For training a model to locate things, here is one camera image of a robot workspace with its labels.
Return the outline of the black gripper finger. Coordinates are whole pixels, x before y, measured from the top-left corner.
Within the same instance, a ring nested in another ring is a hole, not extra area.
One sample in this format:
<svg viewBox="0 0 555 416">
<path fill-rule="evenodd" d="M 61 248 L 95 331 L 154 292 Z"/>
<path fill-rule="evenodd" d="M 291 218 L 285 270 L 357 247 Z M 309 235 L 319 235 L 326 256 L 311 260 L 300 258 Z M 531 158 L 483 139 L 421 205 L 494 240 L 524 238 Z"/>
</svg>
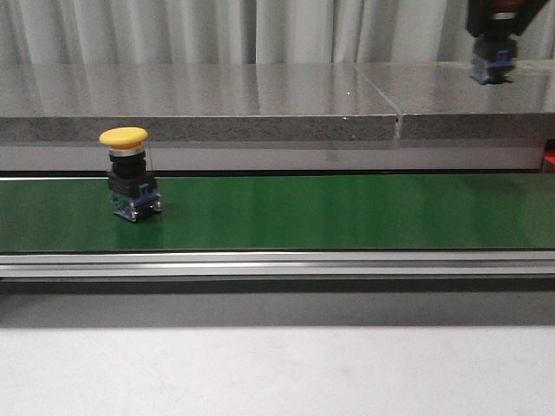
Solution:
<svg viewBox="0 0 555 416">
<path fill-rule="evenodd" d="M 518 1 L 515 8 L 513 34 L 521 36 L 536 15 L 545 7 L 548 0 L 522 0 Z"/>
<path fill-rule="evenodd" d="M 490 20 L 490 2 L 487 0 L 467 1 L 466 30 L 471 36 L 480 36 Z"/>
</svg>

